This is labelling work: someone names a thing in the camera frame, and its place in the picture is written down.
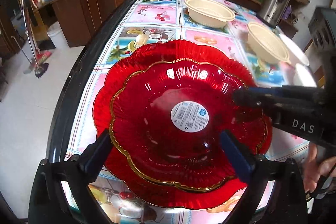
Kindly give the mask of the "person's right hand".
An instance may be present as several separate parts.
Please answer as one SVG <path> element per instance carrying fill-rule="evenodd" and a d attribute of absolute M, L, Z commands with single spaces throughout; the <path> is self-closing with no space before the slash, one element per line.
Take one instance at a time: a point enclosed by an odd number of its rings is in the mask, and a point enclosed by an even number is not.
<path fill-rule="evenodd" d="M 321 176 L 327 177 L 336 162 L 335 156 L 333 156 L 318 163 L 317 154 L 317 145 L 310 142 L 308 154 L 303 164 L 303 186 L 305 192 L 313 192 L 317 187 L 319 178 Z"/>

